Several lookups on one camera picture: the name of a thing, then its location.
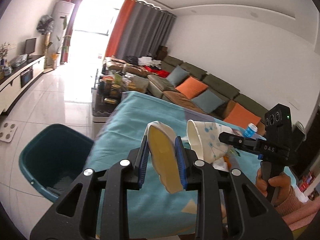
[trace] tv stand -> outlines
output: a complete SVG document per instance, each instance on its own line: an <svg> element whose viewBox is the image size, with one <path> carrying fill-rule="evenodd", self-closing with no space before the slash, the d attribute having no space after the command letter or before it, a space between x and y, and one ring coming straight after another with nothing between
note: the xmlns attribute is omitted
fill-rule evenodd
<svg viewBox="0 0 320 240"><path fill-rule="evenodd" d="M27 91L27 89L42 75L44 70L45 56L31 56L30 60L19 67L13 68L10 76L0 80L0 113L8 115L19 98ZM33 69L33 78L21 87L21 72L31 67Z"/></svg>

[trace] orange curtain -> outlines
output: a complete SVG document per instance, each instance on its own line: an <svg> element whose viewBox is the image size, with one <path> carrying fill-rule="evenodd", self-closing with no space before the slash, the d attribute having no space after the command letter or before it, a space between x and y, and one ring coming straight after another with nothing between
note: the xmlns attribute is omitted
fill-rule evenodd
<svg viewBox="0 0 320 240"><path fill-rule="evenodd" d="M113 31L110 35L109 43L105 53L106 57L111 57L116 54L122 33L129 20L136 0L124 0L124 3L119 11Z"/></svg>

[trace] monitor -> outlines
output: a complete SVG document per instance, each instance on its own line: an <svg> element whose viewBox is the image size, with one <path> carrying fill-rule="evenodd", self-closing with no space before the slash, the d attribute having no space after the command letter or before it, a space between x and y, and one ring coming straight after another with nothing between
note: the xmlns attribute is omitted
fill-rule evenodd
<svg viewBox="0 0 320 240"><path fill-rule="evenodd" d="M36 50L36 38L26 40L26 45L24 47L24 53L28 54L28 58L30 58L30 54L34 53Z"/></svg>

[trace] small blue bottle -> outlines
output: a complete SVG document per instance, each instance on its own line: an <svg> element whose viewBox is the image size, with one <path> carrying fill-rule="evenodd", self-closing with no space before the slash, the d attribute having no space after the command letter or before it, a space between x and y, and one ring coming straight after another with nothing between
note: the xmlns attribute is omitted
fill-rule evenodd
<svg viewBox="0 0 320 240"><path fill-rule="evenodd" d="M257 131L258 128L253 123L249 123L247 129L243 133L243 136L251 138Z"/></svg>

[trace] gray curtain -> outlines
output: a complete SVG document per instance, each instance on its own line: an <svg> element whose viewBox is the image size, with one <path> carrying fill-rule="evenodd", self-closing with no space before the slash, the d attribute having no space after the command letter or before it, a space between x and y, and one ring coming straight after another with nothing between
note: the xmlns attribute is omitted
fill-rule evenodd
<svg viewBox="0 0 320 240"><path fill-rule="evenodd" d="M166 44L175 20L176 16L168 11L136 1L121 36L116 58L154 55L160 45Z"/></svg>

